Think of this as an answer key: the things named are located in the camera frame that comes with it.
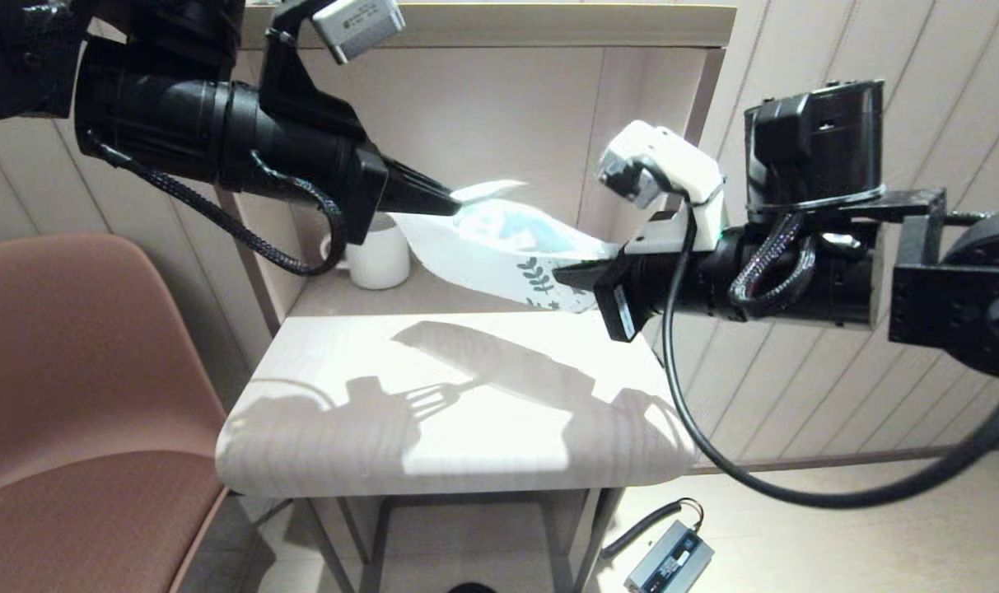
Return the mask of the white ribbed ceramic mug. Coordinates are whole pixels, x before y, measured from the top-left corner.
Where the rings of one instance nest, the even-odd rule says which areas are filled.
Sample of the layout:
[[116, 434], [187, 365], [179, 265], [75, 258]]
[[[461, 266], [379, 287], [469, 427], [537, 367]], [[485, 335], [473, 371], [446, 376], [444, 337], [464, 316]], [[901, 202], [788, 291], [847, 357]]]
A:
[[379, 212], [363, 243], [348, 245], [336, 268], [347, 273], [353, 285], [370, 292], [400, 286], [410, 277], [408, 240], [389, 214]]

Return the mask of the brown pink chair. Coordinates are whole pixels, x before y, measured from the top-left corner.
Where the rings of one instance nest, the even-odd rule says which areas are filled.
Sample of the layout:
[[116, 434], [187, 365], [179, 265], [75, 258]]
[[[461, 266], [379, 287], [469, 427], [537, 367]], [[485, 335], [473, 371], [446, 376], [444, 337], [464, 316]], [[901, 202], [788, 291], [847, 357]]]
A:
[[140, 247], [0, 243], [0, 593], [176, 593], [226, 495], [224, 421]]

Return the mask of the beige wooden desk with hutch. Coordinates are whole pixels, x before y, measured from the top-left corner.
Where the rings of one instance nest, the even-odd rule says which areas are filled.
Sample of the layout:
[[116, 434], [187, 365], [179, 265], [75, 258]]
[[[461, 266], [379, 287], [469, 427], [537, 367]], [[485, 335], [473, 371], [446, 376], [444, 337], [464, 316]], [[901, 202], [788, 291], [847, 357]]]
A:
[[[399, 0], [406, 31], [338, 75], [330, 93], [357, 107], [371, 136], [432, 176], [468, 184], [469, 163], [454, 154], [462, 140], [484, 143], [484, 165], [506, 166], [541, 184], [532, 203], [567, 224], [616, 237], [636, 221], [591, 175], [602, 147], [628, 121], [642, 118], [679, 130], [692, 145], [717, 156], [721, 128], [707, 117], [721, 102], [721, 68], [746, 10], [737, 0]], [[575, 49], [591, 58], [588, 72], [559, 87], [551, 111], [530, 111], [521, 91], [548, 89], [541, 76], [496, 72], [492, 84], [510, 106], [485, 104], [484, 72], [469, 74], [455, 58], [470, 50]], [[368, 65], [416, 54], [447, 55], [434, 93], [408, 98], [408, 113], [425, 115], [428, 101], [443, 118], [467, 123], [465, 133], [430, 140], [401, 119], [394, 106], [372, 105], [357, 91], [379, 82]]]

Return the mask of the grey power adapter box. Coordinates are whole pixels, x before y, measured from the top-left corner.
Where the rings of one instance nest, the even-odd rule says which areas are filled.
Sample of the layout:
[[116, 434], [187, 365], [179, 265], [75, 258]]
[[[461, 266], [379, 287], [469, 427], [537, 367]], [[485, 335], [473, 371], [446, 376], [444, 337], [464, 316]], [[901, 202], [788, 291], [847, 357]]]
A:
[[696, 530], [676, 521], [624, 579], [628, 593], [689, 593], [714, 556]]

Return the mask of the white floral zip pouch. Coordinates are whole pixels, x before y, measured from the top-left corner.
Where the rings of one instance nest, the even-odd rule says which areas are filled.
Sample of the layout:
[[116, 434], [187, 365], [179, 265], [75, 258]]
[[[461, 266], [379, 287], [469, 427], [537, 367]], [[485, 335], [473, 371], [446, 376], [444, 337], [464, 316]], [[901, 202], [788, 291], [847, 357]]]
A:
[[466, 203], [453, 217], [390, 216], [422, 266], [437, 278], [548, 311], [581, 314], [594, 308], [592, 290], [560, 284], [556, 270], [615, 258], [621, 248], [501, 198]]

